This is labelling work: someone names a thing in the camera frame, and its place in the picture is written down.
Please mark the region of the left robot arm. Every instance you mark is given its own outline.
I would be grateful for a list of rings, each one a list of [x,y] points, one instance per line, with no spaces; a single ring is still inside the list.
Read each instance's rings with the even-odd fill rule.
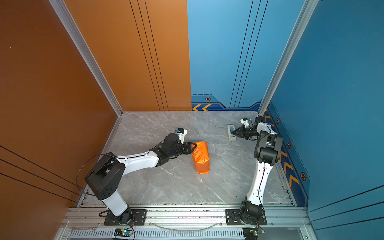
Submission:
[[[190,155],[197,148],[196,143],[181,144],[159,143],[142,154],[116,156],[113,153],[103,154],[102,158],[85,176],[85,181],[98,200],[108,208],[113,221],[119,225],[132,225],[134,214],[118,191],[123,176],[130,173],[156,168],[180,155]]]

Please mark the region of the yellow orange wrapping paper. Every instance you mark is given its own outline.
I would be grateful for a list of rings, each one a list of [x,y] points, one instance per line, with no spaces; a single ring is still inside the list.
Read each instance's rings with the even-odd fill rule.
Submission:
[[[199,174],[208,174],[210,172],[210,156],[208,144],[204,141],[196,143],[192,156],[196,172]]]

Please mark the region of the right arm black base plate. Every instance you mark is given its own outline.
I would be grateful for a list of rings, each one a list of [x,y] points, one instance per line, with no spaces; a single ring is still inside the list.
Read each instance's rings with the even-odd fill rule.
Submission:
[[[268,224],[264,209],[261,210],[261,213],[257,217],[249,215],[247,213],[240,213],[240,209],[226,209],[225,214],[226,223],[228,226],[266,226]]]

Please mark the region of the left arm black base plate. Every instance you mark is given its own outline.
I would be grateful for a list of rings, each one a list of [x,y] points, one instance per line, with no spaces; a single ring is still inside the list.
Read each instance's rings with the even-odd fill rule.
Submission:
[[[107,210],[99,213],[99,216],[105,218],[105,226],[143,226],[146,221],[147,210],[132,210],[128,208],[118,217],[111,210]]]

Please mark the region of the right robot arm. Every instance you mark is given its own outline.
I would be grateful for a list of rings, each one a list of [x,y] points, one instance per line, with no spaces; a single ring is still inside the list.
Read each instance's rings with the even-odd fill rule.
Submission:
[[[254,158],[257,160],[253,183],[241,204],[240,221],[244,225],[265,225],[264,196],[269,174],[281,158],[283,136],[275,132],[264,117],[256,117],[252,122],[241,119],[241,126],[231,131],[233,136],[256,141]]]

